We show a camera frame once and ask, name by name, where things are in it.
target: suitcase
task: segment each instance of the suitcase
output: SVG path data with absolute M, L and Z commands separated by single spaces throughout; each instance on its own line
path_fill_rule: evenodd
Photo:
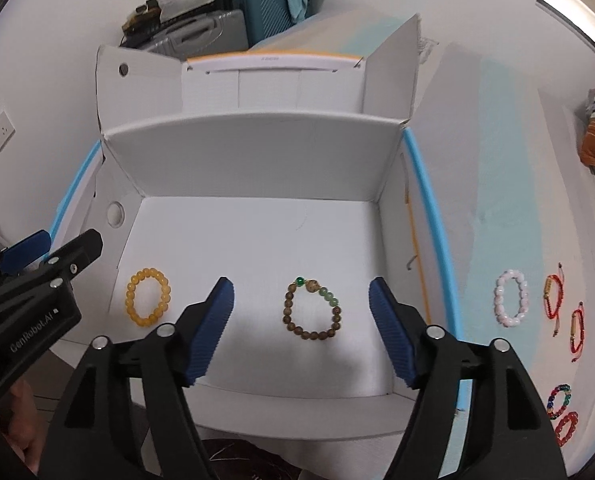
M 161 30 L 140 50 L 175 57 L 190 57 L 237 52 L 249 48 L 244 15 L 241 10 L 219 10 L 194 16 Z
M 287 0 L 232 0 L 232 5 L 244 12 L 249 46 L 293 26 Z

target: white wall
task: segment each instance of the white wall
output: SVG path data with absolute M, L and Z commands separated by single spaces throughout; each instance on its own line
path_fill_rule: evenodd
M 120 44 L 127 14 L 144 1 L 10 0 L 0 14 L 0 110 L 16 128 L 0 153 L 5 237 L 50 227 L 98 137 L 97 48 Z
M 338 6 L 349 0 L 327 0 Z M 595 88 L 595 53 L 536 0 L 350 0 L 408 17 L 421 13 L 423 35 L 457 41 L 526 74 L 571 109 Z

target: gray suitcase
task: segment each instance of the gray suitcase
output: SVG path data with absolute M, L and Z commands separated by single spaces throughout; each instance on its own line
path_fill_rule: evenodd
M 193 16 L 161 30 L 140 50 L 176 57 L 223 54 L 248 50 L 249 43 L 241 10 L 218 10 Z

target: open box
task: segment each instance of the open box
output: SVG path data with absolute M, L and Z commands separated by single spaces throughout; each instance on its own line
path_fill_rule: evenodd
M 418 35 L 415 16 L 367 59 L 265 52 L 180 63 L 102 47 L 102 140 L 51 235 L 59 247 L 95 228 L 104 249 L 73 282 L 82 322 L 53 351 L 75 365 L 97 335 L 121 342 L 152 330 L 124 306 L 143 267 L 170 280 L 161 322 L 226 276 L 233 313 L 207 375 L 185 390 L 198 425 L 305 440 L 404 431 L 415 396 L 393 375 L 368 287 L 385 276 L 427 322 L 447 321 L 431 189 L 409 130 L 402 142 Z M 284 295 L 297 276 L 339 299 L 335 338 L 286 330 Z M 157 297 L 147 280 L 137 310 Z M 327 330 L 330 318 L 318 294 L 298 290 L 297 324 Z

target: brown bead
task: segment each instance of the brown bead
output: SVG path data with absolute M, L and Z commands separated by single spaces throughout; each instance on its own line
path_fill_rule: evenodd
M 306 290 L 309 292 L 317 292 L 320 290 L 320 284 L 317 280 L 308 280 L 308 282 L 306 282 Z

